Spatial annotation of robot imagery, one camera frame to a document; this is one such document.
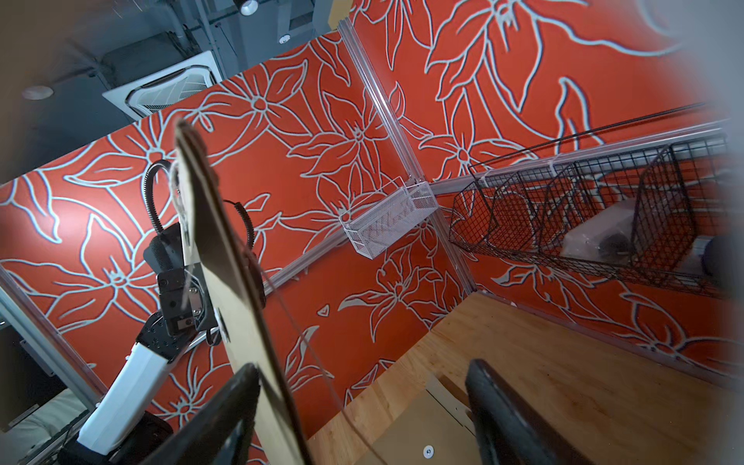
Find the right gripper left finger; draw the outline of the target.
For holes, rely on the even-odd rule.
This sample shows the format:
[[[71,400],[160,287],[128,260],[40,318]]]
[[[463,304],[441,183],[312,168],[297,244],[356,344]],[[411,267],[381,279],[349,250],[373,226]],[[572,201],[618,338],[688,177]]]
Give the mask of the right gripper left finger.
[[[246,364],[201,411],[143,462],[245,464],[261,394],[260,370]]]

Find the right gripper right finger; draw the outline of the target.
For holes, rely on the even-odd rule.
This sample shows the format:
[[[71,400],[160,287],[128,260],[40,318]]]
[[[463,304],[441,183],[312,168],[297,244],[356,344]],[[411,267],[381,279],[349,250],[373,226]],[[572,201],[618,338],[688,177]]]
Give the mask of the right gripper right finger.
[[[469,363],[466,380],[484,464],[588,464],[485,360]]]

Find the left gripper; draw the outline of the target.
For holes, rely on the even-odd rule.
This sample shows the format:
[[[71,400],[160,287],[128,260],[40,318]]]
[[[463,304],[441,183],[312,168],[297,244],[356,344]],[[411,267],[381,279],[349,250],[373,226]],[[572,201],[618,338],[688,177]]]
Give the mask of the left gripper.
[[[211,331],[218,326],[200,263],[163,271],[157,275],[157,284],[169,335],[181,335],[190,329]]]

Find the kraft file bag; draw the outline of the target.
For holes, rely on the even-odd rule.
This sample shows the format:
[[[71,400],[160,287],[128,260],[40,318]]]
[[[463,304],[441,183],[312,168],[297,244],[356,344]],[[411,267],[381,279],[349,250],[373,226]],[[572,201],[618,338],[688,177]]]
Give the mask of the kraft file bag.
[[[444,374],[422,391],[358,460],[360,464],[480,464],[467,395]]]
[[[232,369],[248,367],[258,375],[256,433],[269,462],[309,464],[312,457],[298,410],[263,317],[264,286],[255,277],[258,264],[234,233],[199,132],[179,120],[174,140],[172,191],[184,262],[201,266]]]

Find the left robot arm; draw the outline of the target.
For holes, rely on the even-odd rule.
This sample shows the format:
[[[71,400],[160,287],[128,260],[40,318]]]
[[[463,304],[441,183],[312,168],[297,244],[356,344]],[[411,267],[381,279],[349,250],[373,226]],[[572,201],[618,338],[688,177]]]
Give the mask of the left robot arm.
[[[77,436],[65,442],[59,464],[139,464],[174,433],[172,427],[147,408],[164,381],[203,335],[217,345],[217,319],[203,266],[196,250],[184,246],[178,223],[164,227],[154,199],[158,174],[176,180],[172,163],[152,164],[143,180],[145,208],[155,237],[143,257],[155,272],[159,309],[145,322],[114,383],[88,417]]]

